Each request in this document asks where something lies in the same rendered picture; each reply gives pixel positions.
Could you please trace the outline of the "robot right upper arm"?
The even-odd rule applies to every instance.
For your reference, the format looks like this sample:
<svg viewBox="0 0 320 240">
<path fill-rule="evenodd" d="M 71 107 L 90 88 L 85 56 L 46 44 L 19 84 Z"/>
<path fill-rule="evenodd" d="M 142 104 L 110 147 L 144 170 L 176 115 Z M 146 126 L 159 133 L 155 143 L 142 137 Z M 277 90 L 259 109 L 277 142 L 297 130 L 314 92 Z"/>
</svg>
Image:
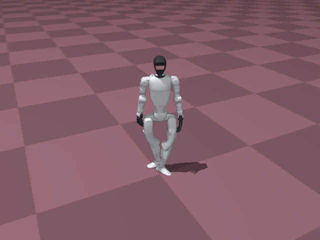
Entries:
<svg viewBox="0 0 320 240">
<path fill-rule="evenodd" d="M 147 97 L 145 96 L 145 94 L 147 91 L 149 80 L 150 80 L 149 76 L 142 77 L 140 80 L 140 87 L 139 87 L 140 103 L 145 103 L 147 100 Z"/>
</svg>

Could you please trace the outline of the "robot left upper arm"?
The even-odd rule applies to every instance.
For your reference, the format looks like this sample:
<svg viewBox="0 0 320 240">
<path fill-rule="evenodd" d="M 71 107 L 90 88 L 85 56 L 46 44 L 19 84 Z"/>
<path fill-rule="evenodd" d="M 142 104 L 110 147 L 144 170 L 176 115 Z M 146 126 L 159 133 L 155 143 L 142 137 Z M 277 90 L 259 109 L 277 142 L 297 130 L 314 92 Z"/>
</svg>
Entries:
<svg viewBox="0 0 320 240">
<path fill-rule="evenodd" d="M 173 92 L 174 92 L 174 97 L 173 101 L 175 103 L 179 103 L 182 101 L 181 96 L 180 96 L 180 82 L 177 76 L 170 76 L 171 83 L 173 84 Z"/>
</svg>

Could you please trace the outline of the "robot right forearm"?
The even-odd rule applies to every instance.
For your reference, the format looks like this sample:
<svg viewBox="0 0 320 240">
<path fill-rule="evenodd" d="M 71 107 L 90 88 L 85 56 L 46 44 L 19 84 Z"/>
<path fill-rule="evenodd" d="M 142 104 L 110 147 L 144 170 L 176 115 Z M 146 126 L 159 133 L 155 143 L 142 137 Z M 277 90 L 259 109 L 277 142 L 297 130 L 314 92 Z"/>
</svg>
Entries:
<svg viewBox="0 0 320 240">
<path fill-rule="evenodd" d="M 137 113 L 136 113 L 136 115 L 137 115 L 139 118 L 140 118 L 140 115 L 141 115 L 141 114 L 143 115 L 144 105 L 145 105 L 144 102 L 140 102 L 140 96 L 139 96 L 139 98 L 138 98 Z"/>
</svg>

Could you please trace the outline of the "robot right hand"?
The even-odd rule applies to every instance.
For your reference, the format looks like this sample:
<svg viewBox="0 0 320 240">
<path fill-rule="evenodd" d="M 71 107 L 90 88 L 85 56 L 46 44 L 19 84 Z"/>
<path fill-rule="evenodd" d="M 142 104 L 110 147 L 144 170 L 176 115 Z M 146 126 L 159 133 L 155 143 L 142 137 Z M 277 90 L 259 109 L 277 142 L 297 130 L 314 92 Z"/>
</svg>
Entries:
<svg viewBox="0 0 320 240">
<path fill-rule="evenodd" d="M 143 114 L 141 114 L 140 117 L 138 117 L 138 116 L 136 116 L 136 117 L 137 117 L 137 119 L 136 119 L 137 123 L 138 123 L 140 126 L 143 127 L 143 125 L 144 125 L 143 120 L 142 120 Z"/>
</svg>

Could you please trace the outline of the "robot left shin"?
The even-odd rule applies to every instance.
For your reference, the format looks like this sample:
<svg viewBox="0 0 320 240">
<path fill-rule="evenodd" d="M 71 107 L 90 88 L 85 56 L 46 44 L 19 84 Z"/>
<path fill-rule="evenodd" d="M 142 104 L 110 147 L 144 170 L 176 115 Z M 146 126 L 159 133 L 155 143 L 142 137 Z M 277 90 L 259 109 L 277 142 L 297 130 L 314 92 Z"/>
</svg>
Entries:
<svg viewBox="0 0 320 240">
<path fill-rule="evenodd" d="M 172 151 L 172 147 L 171 146 L 169 149 L 161 149 L 161 152 L 160 152 L 160 157 L 161 157 L 161 162 L 160 162 L 160 168 L 163 169 L 163 167 L 165 167 L 165 164 L 167 163 L 167 160 L 171 154 L 171 151 Z"/>
</svg>

